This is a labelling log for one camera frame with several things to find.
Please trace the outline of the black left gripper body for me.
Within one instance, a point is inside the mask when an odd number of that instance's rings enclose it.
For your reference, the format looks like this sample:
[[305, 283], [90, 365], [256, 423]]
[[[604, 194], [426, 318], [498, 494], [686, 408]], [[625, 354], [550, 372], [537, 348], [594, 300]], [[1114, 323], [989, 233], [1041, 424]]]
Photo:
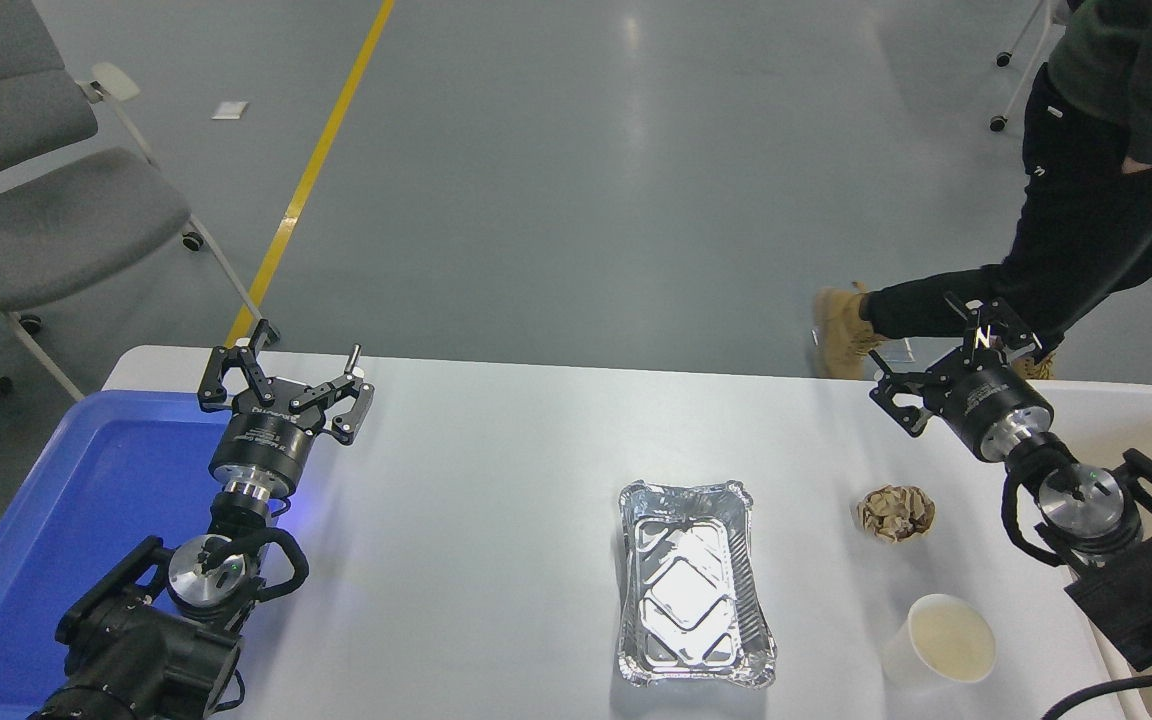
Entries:
[[274, 498], [291, 497], [321, 430], [319, 409], [291, 414], [288, 407], [234, 402], [230, 420], [210, 460], [211, 477], [223, 484], [256, 484]]

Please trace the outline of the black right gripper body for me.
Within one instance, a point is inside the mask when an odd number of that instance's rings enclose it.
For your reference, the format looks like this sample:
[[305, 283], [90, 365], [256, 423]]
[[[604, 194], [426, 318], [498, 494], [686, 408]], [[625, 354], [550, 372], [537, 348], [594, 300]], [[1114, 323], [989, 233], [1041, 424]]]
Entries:
[[947, 382], [935, 393], [935, 414], [982, 462], [1005, 461], [1024, 439], [1053, 424], [1052, 406], [1009, 364], [940, 363], [935, 376]]

